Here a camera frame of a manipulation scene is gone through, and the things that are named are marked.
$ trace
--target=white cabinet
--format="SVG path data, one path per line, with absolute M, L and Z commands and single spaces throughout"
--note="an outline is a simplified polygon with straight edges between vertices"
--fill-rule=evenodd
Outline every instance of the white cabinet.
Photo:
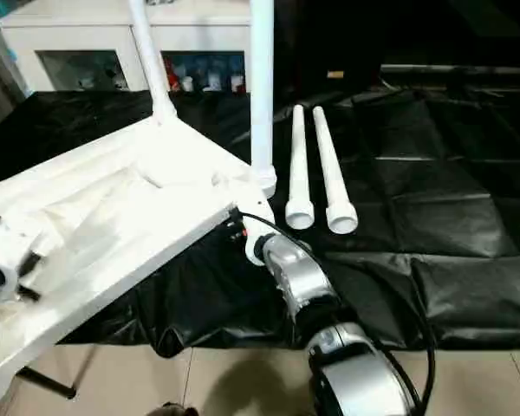
M 244 88 L 249 0 L 175 0 L 147 13 L 172 86 L 210 89 L 218 78 L 231 89 L 241 75 Z M 0 27 L 33 91 L 147 89 L 127 0 L 34 0 Z
M 33 91 L 77 89 L 70 87 L 77 77 L 81 89 L 93 89 L 90 88 L 92 81 L 88 79 L 92 75 L 87 72 L 94 72 L 94 78 L 100 80 L 108 70 L 115 68 L 120 69 L 125 80 L 119 89 L 146 89 L 146 78 L 128 26 L 7 28 L 3 29 L 3 35 L 16 56 L 23 78 Z M 94 53 L 97 52 L 111 56 L 106 56 L 102 65 L 98 63 L 100 66 L 93 68 L 96 67 Z M 109 61 L 113 61 L 113 68 L 107 67 Z M 111 78 L 115 89 L 115 75 Z M 98 85 L 96 89 L 107 88 Z

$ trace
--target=white pvc pipe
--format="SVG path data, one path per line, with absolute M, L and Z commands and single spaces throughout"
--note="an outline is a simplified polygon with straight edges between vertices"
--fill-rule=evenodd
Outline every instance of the white pvc pipe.
M 177 111 L 167 94 L 166 72 L 160 66 L 159 51 L 154 47 L 150 24 L 146 16 L 145 0 L 128 1 L 140 61 L 145 70 L 150 95 L 153 98 L 153 112 L 161 122 L 166 117 L 177 115 Z
M 328 209 L 326 210 L 328 226 L 335 234 L 348 234 L 356 229 L 358 217 L 348 199 L 347 188 L 339 167 L 328 122 L 321 107 L 314 108 L 314 123 L 322 162 L 323 181 L 328 196 Z
M 250 0 L 250 13 L 250 161 L 260 186 L 270 197 L 276 190 L 276 171 L 271 158 L 274 111 L 274 0 Z
M 310 201 L 309 166 L 302 106 L 293 108 L 289 202 L 285 206 L 285 219 L 289 227 L 295 230 L 305 230 L 314 223 L 314 206 Z

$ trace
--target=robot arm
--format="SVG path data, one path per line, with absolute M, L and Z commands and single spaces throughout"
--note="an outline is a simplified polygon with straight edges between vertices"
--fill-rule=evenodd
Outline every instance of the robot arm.
M 276 279 L 309 352 L 320 416 L 408 415 L 406 389 L 335 293 L 321 265 L 279 233 L 256 238 L 256 253 Z

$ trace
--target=black plastic sheet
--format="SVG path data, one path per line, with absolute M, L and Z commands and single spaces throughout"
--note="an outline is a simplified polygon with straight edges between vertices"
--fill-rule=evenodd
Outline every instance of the black plastic sheet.
M 247 97 L 176 95 L 179 117 L 249 158 Z M 315 225 L 293 233 L 323 259 L 363 322 L 395 347 L 421 348 L 415 320 L 373 273 L 414 305 L 421 289 L 440 348 L 520 348 L 520 97 L 406 91 L 322 104 L 360 225 L 336 236 L 307 110 Z M 148 116 L 147 93 L 34 94 L 0 126 L 0 179 Z M 284 224 L 291 108 L 274 123 Z M 78 328 L 65 342 L 182 348 L 293 344 L 270 274 L 216 229 Z

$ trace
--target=black metal leg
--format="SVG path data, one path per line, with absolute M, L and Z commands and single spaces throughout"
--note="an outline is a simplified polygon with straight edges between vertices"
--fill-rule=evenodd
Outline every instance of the black metal leg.
M 68 400 L 73 399 L 77 395 L 77 390 L 74 387 L 65 386 L 29 367 L 23 367 L 19 373 L 17 373 L 17 376 L 39 387 L 45 388 L 50 392 L 59 394 Z

